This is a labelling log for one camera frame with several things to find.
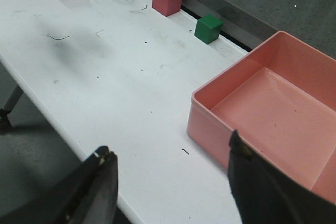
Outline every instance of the white table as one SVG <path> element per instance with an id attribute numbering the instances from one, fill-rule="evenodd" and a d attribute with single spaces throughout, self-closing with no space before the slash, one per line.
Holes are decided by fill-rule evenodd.
<path id="1" fill-rule="evenodd" d="M 132 222 L 240 223 L 225 171 L 186 125 L 192 92 L 245 51 L 204 44 L 193 17 L 166 18 L 151 0 L 0 8 L 1 63 L 81 159 L 99 145 L 118 155 L 118 206 Z"/>

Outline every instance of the pink plastic bin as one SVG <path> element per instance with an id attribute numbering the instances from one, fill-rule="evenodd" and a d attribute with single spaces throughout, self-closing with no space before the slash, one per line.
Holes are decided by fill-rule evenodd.
<path id="1" fill-rule="evenodd" d="M 234 129 L 317 195 L 336 202 L 336 61 L 277 32 L 196 90 L 188 134 L 227 167 Z"/>

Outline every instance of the gray floor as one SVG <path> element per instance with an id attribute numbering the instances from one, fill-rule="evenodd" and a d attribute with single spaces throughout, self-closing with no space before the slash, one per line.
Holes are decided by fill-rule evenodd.
<path id="1" fill-rule="evenodd" d="M 15 82 L 0 64 L 0 104 Z M 9 119 L 13 130 L 0 132 L 0 216 L 52 188 L 80 160 L 24 94 Z M 117 211 L 115 223 L 129 223 Z"/>

